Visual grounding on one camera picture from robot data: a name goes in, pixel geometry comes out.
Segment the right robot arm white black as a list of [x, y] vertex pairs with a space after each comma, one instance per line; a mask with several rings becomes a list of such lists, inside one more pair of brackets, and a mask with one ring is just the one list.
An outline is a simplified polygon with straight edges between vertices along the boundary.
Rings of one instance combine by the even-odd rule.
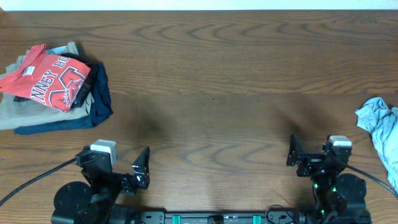
[[328, 136], [321, 153], [305, 152], [296, 135], [290, 136], [287, 166], [312, 181], [315, 204], [294, 213], [294, 223], [371, 223], [366, 210], [366, 181], [344, 174], [352, 142], [346, 136]]

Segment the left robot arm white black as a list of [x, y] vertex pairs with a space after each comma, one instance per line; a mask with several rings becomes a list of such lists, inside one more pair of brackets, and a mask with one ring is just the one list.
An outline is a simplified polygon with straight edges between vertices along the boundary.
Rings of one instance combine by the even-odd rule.
[[150, 147], [146, 146], [132, 163], [133, 174], [113, 172], [111, 154], [85, 146], [75, 156], [86, 182], [70, 182], [54, 196], [52, 223], [140, 223], [141, 216], [116, 203], [120, 194], [134, 196], [146, 190]]

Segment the light blue-grey garment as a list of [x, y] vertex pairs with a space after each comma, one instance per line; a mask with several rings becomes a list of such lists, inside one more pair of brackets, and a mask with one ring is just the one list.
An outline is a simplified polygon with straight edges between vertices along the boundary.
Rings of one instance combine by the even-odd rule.
[[357, 126], [371, 135], [377, 154], [387, 170], [387, 179], [397, 192], [397, 107], [389, 108], [381, 97], [357, 109]]

